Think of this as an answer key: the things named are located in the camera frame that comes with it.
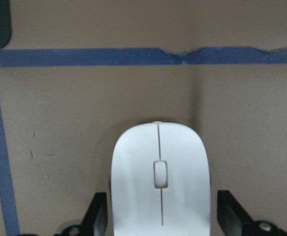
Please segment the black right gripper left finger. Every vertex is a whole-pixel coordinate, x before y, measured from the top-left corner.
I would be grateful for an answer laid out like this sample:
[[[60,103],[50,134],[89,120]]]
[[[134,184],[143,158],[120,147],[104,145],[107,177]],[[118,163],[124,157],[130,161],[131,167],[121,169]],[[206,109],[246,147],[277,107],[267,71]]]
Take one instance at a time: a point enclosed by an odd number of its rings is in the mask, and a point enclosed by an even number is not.
[[[81,236],[104,236],[108,224],[107,196],[105,192],[94,194],[80,225]]]

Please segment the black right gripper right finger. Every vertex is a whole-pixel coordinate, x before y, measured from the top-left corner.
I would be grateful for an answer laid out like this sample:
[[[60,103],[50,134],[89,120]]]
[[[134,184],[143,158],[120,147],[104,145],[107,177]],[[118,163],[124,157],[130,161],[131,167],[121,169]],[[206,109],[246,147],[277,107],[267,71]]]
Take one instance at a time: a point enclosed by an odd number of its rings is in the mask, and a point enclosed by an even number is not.
[[[217,220],[225,236],[247,236],[254,222],[228,190],[218,190]]]

